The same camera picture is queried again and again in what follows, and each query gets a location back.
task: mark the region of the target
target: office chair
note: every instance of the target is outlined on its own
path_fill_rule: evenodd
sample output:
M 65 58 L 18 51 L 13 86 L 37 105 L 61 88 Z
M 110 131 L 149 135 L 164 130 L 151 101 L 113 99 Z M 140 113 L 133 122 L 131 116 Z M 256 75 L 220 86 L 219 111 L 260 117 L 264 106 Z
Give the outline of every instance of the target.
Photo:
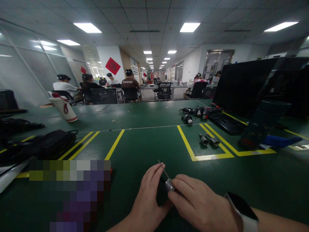
M 134 88 L 122 88 L 122 90 L 124 93 L 124 102 L 126 102 L 126 100 L 129 100 L 129 101 L 138 100 L 137 89 L 135 87 Z
M 118 104 L 116 89 L 91 89 L 94 105 Z
M 203 97 L 203 89 L 206 89 L 207 82 L 196 82 L 193 86 L 192 91 L 187 90 L 186 96 L 188 96 L 191 100 L 191 98 L 202 98 Z
M 160 100 L 171 100 L 172 89 L 171 82 L 161 82 L 158 84 L 158 93 L 157 97 Z
M 71 94 L 69 94 L 69 93 L 68 93 L 67 91 L 65 91 L 65 90 L 53 90 L 53 91 L 48 91 L 48 93 L 49 93 L 49 92 L 52 92 L 52 93 L 56 92 L 56 93 L 58 93 L 60 96 L 66 97 L 66 98 L 68 99 L 69 104 L 70 104 L 71 106 L 76 106 L 76 105 L 78 105 L 78 104 L 84 104 L 84 100 L 81 100 L 81 101 L 79 101 L 79 102 L 75 102 L 75 101 L 74 101 L 74 98 L 71 96 Z

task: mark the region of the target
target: workbench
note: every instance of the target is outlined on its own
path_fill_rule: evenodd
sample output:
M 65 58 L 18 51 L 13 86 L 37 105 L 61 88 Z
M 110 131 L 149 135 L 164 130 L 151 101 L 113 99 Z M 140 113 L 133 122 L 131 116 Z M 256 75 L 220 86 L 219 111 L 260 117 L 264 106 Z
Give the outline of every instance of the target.
M 104 203 L 104 216 L 95 231 L 105 231 L 128 215 L 143 175 L 158 159 L 171 178 L 186 174 L 204 181 L 217 194 L 230 191 L 252 207 L 309 224 L 309 150 L 245 151 L 237 145 L 239 136 L 228 135 L 209 120 L 193 117 L 193 125 L 181 120 L 179 109 L 210 104 L 211 100 L 191 100 L 74 106 L 79 120 L 72 123 L 66 123 L 55 108 L 33 109 L 15 118 L 46 127 L 14 139 L 56 129 L 79 130 L 76 147 L 64 160 L 111 161 L 110 200 Z M 304 140 L 298 145 L 309 144 L 308 121 L 284 118 L 280 123 L 288 130 L 274 129 L 272 135 L 300 135 Z M 218 148 L 200 144 L 199 133 L 205 131 L 221 142 Z M 56 212 L 63 210 L 60 195 L 65 199 L 69 193 L 40 189 L 34 182 L 23 172 L 0 195 L 0 231 L 49 231 L 49 222 L 56 221 Z M 166 199 L 159 186 L 159 204 Z M 157 231 L 195 229 L 172 209 Z

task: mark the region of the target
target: ceiling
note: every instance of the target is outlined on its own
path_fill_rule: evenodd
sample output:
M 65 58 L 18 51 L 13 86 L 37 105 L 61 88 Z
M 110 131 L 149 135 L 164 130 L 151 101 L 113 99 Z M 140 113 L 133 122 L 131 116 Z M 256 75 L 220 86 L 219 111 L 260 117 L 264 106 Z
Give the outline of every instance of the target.
M 118 45 L 142 67 L 152 57 L 158 70 L 202 44 L 273 44 L 309 32 L 307 0 L 1 0 L 0 18 L 56 41 L 71 39 L 88 47 Z M 278 32 L 264 30 L 299 21 Z M 88 34 L 72 23 L 93 23 L 101 34 Z M 184 22 L 200 22 L 194 33 L 179 33 Z M 131 33 L 131 30 L 159 30 Z M 250 30 L 249 32 L 224 32 Z M 152 55 L 143 51 L 151 50 Z M 167 54 L 177 50 L 176 54 Z M 97 62 L 97 53 L 93 62 Z

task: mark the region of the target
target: black mesh chair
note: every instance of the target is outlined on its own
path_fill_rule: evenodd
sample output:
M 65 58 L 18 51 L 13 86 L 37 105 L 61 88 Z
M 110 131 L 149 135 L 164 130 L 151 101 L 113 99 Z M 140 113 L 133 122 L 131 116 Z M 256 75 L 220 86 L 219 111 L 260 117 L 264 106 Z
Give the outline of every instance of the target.
M 164 100 L 170 100 L 172 95 L 172 89 L 171 89 L 171 82 L 161 82 L 158 84 L 158 99 L 159 101 Z
M 122 90 L 124 93 L 124 102 L 126 102 L 126 100 L 138 100 L 137 88 L 122 88 Z
M 71 96 L 71 94 L 69 94 L 69 92 L 67 92 L 65 90 L 53 90 L 52 93 L 54 93 L 54 92 L 58 93 L 60 96 L 66 97 L 71 106 L 75 106 L 75 105 L 78 105 L 80 103 L 83 103 L 83 100 L 81 100 L 79 102 L 75 102 L 74 98 Z
M 213 99 L 215 96 L 216 88 L 205 88 L 203 89 L 203 99 Z
M 118 104 L 116 89 L 91 89 L 94 105 Z
M 187 90 L 186 91 L 186 96 L 188 96 L 190 99 L 191 98 L 202 98 L 203 97 L 203 89 L 206 89 L 207 82 L 196 82 L 193 86 L 192 91 Z

